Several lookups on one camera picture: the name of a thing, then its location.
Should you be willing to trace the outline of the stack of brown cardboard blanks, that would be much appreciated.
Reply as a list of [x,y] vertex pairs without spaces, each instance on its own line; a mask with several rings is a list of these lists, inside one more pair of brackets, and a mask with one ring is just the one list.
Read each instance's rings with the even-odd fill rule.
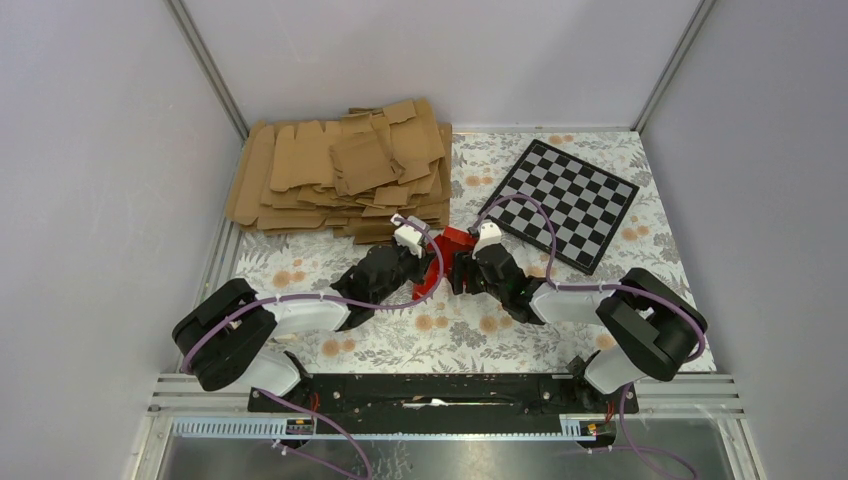
[[330,230],[381,243],[390,219],[449,222],[451,124],[424,97],[351,108],[336,120],[256,122],[225,207],[244,231],[266,235]]

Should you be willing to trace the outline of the black white checkerboard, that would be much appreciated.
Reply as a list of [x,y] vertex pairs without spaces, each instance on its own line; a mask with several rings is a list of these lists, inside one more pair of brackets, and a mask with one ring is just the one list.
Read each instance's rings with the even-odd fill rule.
[[639,192],[613,173],[532,141],[483,204],[487,218],[523,242],[592,275]]

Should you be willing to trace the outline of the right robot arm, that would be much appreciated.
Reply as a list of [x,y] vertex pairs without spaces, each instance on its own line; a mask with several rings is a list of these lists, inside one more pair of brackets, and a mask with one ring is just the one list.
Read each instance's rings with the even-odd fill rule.
[[515,321],[557,321],[603,326],[614,346],[579,364],[575,402],[597,412],[621,387],[644,377],[672,380],[706,348],[703,316],[644,268],[617,283],[563,284],[526,274],[501,244],[455,254],[450,284],[455,294],[486,293]]

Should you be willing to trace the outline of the red paper box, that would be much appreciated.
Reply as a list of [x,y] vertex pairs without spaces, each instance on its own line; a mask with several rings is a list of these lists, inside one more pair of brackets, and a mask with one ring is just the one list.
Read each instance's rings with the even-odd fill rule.
[[[442,255],[442,277],[451,279],[455,255],[470,253],[477,242],[476,238],[465,230],[446,227],[434,238],[436,246]],[[419,300],[429,294],[439,280],[439,260],[435,256],[423,277],[422,284],[414,284],[412,299]]]

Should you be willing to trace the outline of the floral patterned mat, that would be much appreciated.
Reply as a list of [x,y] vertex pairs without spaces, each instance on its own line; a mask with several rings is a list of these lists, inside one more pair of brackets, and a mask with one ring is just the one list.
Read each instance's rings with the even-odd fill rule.
[[[528,274],[590,284],[613,282],[629,269],[649,270],[678,295],[692,296],[660,195],[638,134],[542,134],[541,140],[639,187],[628,214],[595,272],[548,263],[545,253],[513,236],[506,249]],[[450,223],[469,227],[512,165],[533,141],[530,133],[467,133],[452,140]],[[330,231],[268,236],[246,233],[233,273],[262,297],[323,289],[366,252]],[[561,372],[574,357],[612,347],[601,326],[558,321],[534,326],[513,320],[488,295],[455,297],[448,283],[425,303],[404,309],[401,288],[392,312],[347,332],[309,331],[273,340],[315,373]]]

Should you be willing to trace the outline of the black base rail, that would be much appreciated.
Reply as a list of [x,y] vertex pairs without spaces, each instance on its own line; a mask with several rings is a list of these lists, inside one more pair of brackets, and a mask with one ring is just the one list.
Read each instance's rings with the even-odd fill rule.
[[569,375],[539,373],[313,374],[283,398],[289,407],[253,390],[247,409],[314,407],[355,435],[560,434],[567,418],[639,410],[633,392],[601,394]]

